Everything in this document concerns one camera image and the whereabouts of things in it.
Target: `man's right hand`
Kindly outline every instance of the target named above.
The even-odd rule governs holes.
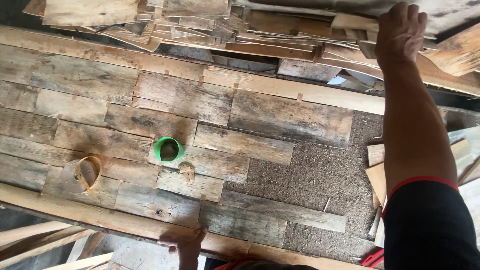
[[[392,61],[415,61],[422,49],[427,14],[417,5],[401,2],[380,16],[375,54],[381,68]]]

